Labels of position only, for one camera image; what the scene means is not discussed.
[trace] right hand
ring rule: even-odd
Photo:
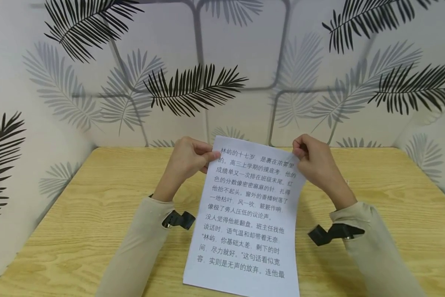
[[[341,175],[328,144],[303,134],[293,141],[292,153],[300,159],[298,170],[308,181],[324,191],[336,209],[356,203],[356,198]]]

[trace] hand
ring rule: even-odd
[[[219,151],[212,151],[210,144],[191,137],[183,137],[176,141],[153,198],[160,201],[172,201],[186,179],[198,171],[207,173],[209,162],[219,159],[220,156]]]
[[[292,153],[300,159],[298,170],[331,198],[336,209],[357,202],[336,166],[328,144],[303,134],[293,141]]]

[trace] wallpaper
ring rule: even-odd
[[[445,193],[445,0],[0,1],[0,273],[95,147],[305,132]]]

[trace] person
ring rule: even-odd
[[[344,246],[363,275],[370,297],[426,296],[411,274],[375,207],[357,201],[341,175],[329,146],[303,134],[293,141],[292,153],[301,173],[323,190],[334,204],[334,223],[344,223],[365,231]],[[174,209],[172,200],[183,182],[196,172],[207,173],[210,162],[220,153],[212,146],[190,137],[175,144],[173,153],[153,196],[142,200],[128,233],[110,261],[97,297],[141,297],[158,252],[169,229],[162,222]]]

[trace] white wall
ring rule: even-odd
[[[353,34],[354,50],[344,53],[329,50],[322,26],[333,9],[342,12],[341,0],[138,4],[145,12],[120,18],[128,31],[119,40],[84,47],[94,58],[89,63],[73,61],[45,35],[45,22],[54,22],[44,2],[0,1],[0,114],[22,112],[26,129],[15,136],[26,137],[22,156],[0,181],[9,197],[0,209],[0,274],[95,146],[173,146],[184,135],[212,141],[217,134],[290,146],[307,132],[331,146],[399,147],[445,191],[445,113],[420,106],[401,115],[388,113],[386,103],[368,103],[381,75],[396,66],[415,63],[411,77],[429,64],[445,65],[445,1],[425,10],[412,0],[415,19],[403,24],[397,14],[397,29],[371,39]],[[246,14],[232,15],[241,11],[234,5]],[[214,64],[216,78],[237,66],[248,80],[240,93],[229,92],[234,98],[194,116],[151,108],[144,84],[151,70],[162,69],[169,83],[176,70],[200,62]],[[363,75],[356,80],[357,69]],[[142,93],[128,88],[124,73]],[[102,98],[110,93],[123,96]]]

